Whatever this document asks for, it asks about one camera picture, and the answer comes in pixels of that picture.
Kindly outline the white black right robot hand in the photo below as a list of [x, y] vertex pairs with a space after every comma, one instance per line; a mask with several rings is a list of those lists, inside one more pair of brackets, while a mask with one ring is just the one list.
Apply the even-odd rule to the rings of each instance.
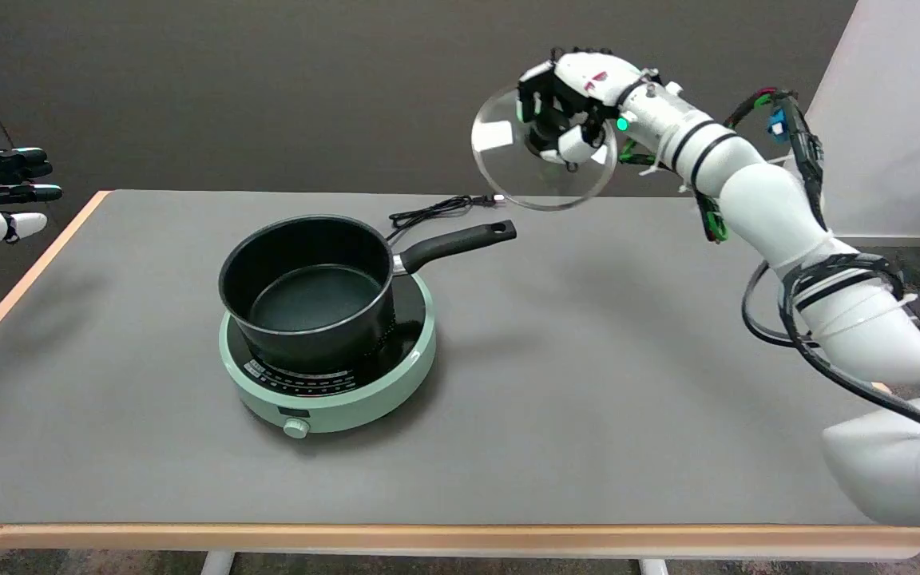
[[625, 99], [646, 73], [607, 50], [551, 54], [516, 84], [518, 120], [527, 126], [533, 156], [576, 171], [607, 138], [607, 123], [623, 113]]

